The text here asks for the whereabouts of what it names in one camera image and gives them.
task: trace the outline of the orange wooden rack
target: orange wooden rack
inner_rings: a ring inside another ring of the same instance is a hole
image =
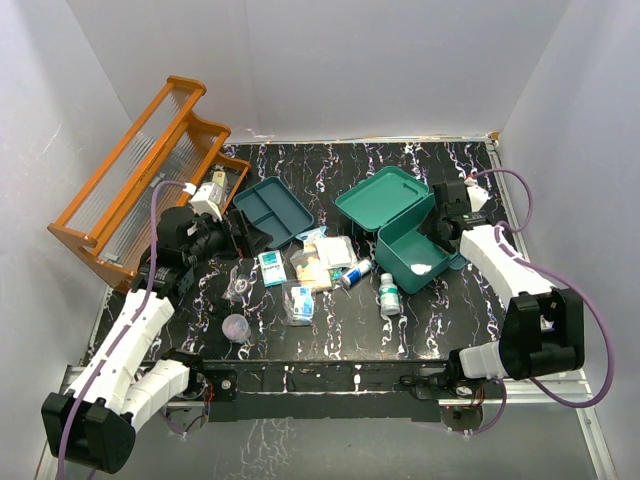
[[[171,76],[49,231],[109,285],[127,291],[150,241],[148,199],[161,179],[199,185],[215,164],[237,173],[224,213],[251,168],[220,152],[229,127],[193,112],[206,92],[197,80]],[[159,209],[188,195],[165,189]]]

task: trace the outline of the clear plastic cup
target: clear plastic cup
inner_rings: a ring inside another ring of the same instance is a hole
[[[222,322],[222,333],[231,342],[246,343],[251,338],[251,327],[242,315],[232,313]]]

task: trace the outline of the black marble table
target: black marble table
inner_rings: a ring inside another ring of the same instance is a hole
[[[278,176],[311,211],[317,225],[329,235],[351,235],[349,219],[334,201],[381,168],[395,165],[426,184],[468,174],[472,168],[491,168],[483,142],[454,143],[341,143],[228,146],[230,156],[247,159],[253,171],[245,187]],[[480,184],[491,193],[485,211],[491,220],[505,219],[493,177]],[[359,258],[375,255],[375,234],[352,236]],[[287,275],[295,279],[288,259],[301,248],[297,241],[281,251]],[[231,274],[251,278],[241,302],[221,298]],[[161,334],[147,359],[158,359],[170,347],[199,352],[205,360],[269,361],[441,361],[456,348],[498,338],[503,307],[486,279],[473,265],[447,270],[414,295],[400,291],[402,314],[385,321],[380,316],[379,268],[353,287],[319,293],[313,324],[286,326],[282,288],[265,288],[255,259],[218,261],[198,268],[198,279]],[[117,317],[124,296],[114,293],[107,302],[87,358],[105,338]],[[245,346],[230,344],[221,331],[226,315],[237,312],[251,324],[252,340]]]

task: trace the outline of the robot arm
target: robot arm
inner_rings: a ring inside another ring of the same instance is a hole
[[[502,227],[479,212],[488,194],[474,180],[435,185],[434,193],[435,208],[422,233],[473,263],[507,306],[500,340],[451,352],[436,384],[451,388],[483,378],[520,380],[581,368],[582,299],[515,261],[522,256],[505,240]]]
[[[162,212],[157,226],[156,271],[150,278],[150,252],[142,255],[125,305],[91,363],[63,394],[50,393],[42,418],[53,456],[58,457],[69,418],[65,459],[108,473],[129,458],[136,432],[174,396],[201,390],[203,371],[197,354],[171,349],[138,382],[135,374],[174,306],[194,282],[199,259],[254,257],[272,241],[246,223],[241,211],[229,212],[229,224],[190,207]],[[143,305],[149,283],[151,292]],[[79,402],[75,417],[70,415]]]

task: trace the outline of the white enclosure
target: white enclosure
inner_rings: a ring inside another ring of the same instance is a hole
[[[0,477],[33,478],[40,406],[77,364],[104,284],[46,227],[129,127],[63,1],[0,6]]]
[[[1,355],[20,365],[0,388],[0,477],[33,477],[40,406],[84,353],[104,293],[46,226],[171,74],[207,85],[196,110],[232,141],[502,131],[503,162],[536,197],[533,259],[576,279],[610,323],[619,366],[598,413],[620,478],[637,477],[637,2],[5,0],[0,14]]]
[[[525,232],[533,259],[578,282],[610,326],[616,377],[596,410],[624,479],[640,471],[640,417],[629,408],[640,393],[638,45],[637,2],[572,2],[501,136],[503,161],[529,179],[536,198]],[[526,198],[514,197],[523,214]],[[585,369],[598,389],[606,359],[602,335],[587,320]]]
[[[568,2],[68,3],[132,119],[179,72],[259,141],[501,130]]]

